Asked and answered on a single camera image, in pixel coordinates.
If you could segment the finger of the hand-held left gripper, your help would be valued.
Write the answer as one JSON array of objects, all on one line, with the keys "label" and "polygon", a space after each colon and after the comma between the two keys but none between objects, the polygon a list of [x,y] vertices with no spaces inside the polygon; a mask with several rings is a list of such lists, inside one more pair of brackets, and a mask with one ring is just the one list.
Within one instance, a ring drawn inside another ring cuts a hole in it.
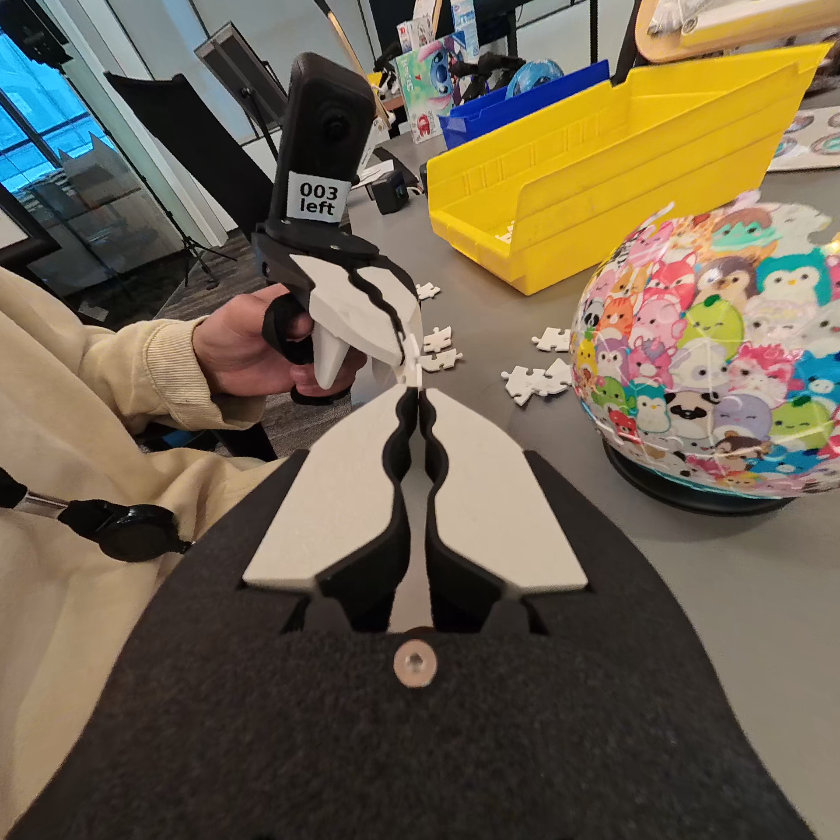
[{"label": "finger of the hand-held left gripper", "polygon": [[392,319],[375,306],[342,266],[309,255],[290,255],[309,278],[308,312],[315,368],[340,368],[348,348],[396,368],[404,361],[402,342]]},{"label": "finger of the hand-held left gripper", "polygon": [[372,266],[356,270],[359,277],[380,293],[380,307],[387,309],[394,326],[399,359],[389,362],[394,370],[403,363],[402,340],[408,333],[416,336],[417,343],[424,341],[421,304],[417,298],[415,282],[410,275],[393,261],[377,261]]}]

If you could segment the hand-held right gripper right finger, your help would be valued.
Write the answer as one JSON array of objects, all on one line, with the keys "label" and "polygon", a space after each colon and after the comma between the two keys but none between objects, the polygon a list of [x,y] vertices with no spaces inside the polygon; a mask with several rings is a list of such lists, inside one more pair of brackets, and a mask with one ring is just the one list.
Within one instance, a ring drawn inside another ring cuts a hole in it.
[{"label": "hand-held right gripper right finger", "polygon": [[435,388],[420,393],[425,558],[434,626],[478,632],[502,602],[584,592],[581,562],[507,432]]}]

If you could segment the round black ball stand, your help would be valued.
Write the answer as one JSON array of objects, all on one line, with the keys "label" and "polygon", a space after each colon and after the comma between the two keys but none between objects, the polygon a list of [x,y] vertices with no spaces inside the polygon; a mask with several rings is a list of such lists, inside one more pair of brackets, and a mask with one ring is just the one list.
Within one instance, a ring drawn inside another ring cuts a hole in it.
[{"label": "round black ball stand", "polygon": [[612,467],[628,484],[678,510],[710,517],[743,518],[776,512],[795,501],[794,497],[753,497],[713,490],[640,465],[607,442],[602,442],[602,447]]}]

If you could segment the colourful puzzle ball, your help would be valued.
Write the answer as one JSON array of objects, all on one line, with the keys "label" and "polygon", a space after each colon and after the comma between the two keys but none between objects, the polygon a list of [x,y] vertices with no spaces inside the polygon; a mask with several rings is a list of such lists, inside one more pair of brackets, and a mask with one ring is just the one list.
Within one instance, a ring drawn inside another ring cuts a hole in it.
[{"label": "colourful puzzle ball", "polygon": [[839,485],[838,230],[758,192],[639,225],[574,316],[573,386],[603,442],[713,490]]}]

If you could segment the joined white puzzle pieces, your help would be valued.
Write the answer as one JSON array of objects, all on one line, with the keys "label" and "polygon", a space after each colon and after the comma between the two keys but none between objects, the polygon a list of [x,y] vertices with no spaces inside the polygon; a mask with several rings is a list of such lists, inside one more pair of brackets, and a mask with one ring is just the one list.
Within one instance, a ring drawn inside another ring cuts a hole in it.
[{"label": "joined white puzzle pieces", "polygon": [[547,370],[517,365],[512,371],[501,372],[500,378],[507,394],[519,407],[525,407],[531,396],[558,396],[573,383],[572,368],[563,360],[555,360]]}]

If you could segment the clear bag of puzzle pieces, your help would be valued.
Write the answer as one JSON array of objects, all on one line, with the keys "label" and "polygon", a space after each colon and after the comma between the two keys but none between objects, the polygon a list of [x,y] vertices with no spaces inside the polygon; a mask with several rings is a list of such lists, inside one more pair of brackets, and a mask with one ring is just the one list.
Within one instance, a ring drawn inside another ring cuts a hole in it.
[{"label": "clear bag of puzzle pieces", "polygon": [[691,21],[697,19],[698,10],[705,1],[657,1],[647,26],[652,37],[672,35],[681,32]]}]

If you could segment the person's left hand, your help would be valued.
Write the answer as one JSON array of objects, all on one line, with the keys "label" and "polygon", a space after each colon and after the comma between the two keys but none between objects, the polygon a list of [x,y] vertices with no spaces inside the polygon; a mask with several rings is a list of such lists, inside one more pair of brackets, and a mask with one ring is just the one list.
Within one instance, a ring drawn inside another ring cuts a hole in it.
[{"label": "person's left hand", "polygon": [[353,385],[368,361],[359,350],[348,350],[335,381],[322,389],[312,364],[293,364],[264,340],[266,310],[288,295],[281,284],[237,295],[194,329],[192,346],[211,393],[252,397],[296,389],[301,396],[327,397]]}]

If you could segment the white phone stand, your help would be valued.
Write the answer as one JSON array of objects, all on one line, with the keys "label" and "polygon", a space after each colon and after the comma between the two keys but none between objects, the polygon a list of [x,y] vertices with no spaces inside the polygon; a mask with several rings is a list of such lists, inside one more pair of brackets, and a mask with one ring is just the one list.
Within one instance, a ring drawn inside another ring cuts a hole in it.
[{"label": "white phone stand", "polygon": [[390,134],[391,122],[388,114],[385,114],[385,118],[381,116],[375,117],[356,172],[359,180],[361,180],[363,173],[369,168],[369,163],[374,150],[384,142],[388,141],[390,139]]}]

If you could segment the small black device box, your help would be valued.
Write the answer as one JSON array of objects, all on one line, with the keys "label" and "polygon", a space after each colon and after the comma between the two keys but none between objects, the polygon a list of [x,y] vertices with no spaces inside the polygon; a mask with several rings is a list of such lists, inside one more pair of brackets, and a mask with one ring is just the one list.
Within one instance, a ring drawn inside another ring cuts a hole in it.
[{"label": "small black device box", "polygon": [[381,215],[398,213],[410,202],[410,192],[404,173],[399,170],[384,173],[367,184],[365,190]]}]

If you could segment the black studio light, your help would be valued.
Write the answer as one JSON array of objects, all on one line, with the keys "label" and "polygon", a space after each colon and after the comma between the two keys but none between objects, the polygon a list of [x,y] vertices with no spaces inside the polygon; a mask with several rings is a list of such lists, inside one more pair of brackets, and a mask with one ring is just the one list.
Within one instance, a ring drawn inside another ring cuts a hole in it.
[{"label": "black studio light", "polygon": [[236,100],[276,161],[274,132],[283,128],[288,95],[270,64],[257,56],[232,22],[205,38],[193,52]]}]

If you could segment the cluttered wooden table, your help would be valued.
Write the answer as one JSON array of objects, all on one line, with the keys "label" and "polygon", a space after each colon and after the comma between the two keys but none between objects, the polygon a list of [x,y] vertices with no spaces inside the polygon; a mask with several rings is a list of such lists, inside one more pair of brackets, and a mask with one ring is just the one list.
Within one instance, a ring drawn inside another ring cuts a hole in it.
[{"label": "cluttered wooden table", "polygon": [[380,92],[399,91],[413,141],[449,131],[490,97],[515,98],[564,77],[552,59],[524,59],[513,45],[523,2],[370,2],[383,51]]}]

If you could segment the blue plastic bin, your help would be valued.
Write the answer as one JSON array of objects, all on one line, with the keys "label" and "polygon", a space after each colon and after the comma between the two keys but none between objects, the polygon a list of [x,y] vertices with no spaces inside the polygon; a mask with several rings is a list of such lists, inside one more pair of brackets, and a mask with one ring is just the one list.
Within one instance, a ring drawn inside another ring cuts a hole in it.
[{"label": "blue plastic bin", "polygon": [[466,101],[438,119],[446,149],[452,151],[609,78],[610,66],[604,59],[510,98],[503,88]]}]

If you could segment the large paned window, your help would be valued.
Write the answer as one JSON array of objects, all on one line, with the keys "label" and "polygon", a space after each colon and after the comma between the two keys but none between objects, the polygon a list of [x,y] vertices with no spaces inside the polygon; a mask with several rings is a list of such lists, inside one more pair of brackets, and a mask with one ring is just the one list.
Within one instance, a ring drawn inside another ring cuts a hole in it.
[{"label": "large paned window", "polygon": [[92,148],[97,124],[60,72],[1,34],[1,179],[23,190]]}]

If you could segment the round wooden tabletop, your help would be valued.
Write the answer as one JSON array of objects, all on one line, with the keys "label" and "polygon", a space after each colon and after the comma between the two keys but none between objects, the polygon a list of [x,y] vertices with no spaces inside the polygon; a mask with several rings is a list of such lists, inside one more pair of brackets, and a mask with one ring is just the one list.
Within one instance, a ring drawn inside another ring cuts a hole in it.
[{"label": "round wooden tabletop", "polygon": [[705,1],[681,32],[652,37],[647,28],[657,1],[639,4],[631,25],[641,57],[665,64],[739,47],[774,43],[837,28],[838,1]]}]

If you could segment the white printed sheet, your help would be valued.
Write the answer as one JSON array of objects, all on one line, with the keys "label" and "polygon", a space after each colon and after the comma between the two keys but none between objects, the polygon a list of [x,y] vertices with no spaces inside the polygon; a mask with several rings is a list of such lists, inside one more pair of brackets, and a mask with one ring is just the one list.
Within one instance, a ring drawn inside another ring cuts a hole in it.
[{"label": "white printed sheet", "polygon": [[839,167],[839,107],[803,109],[780,140],[768,172]]}]

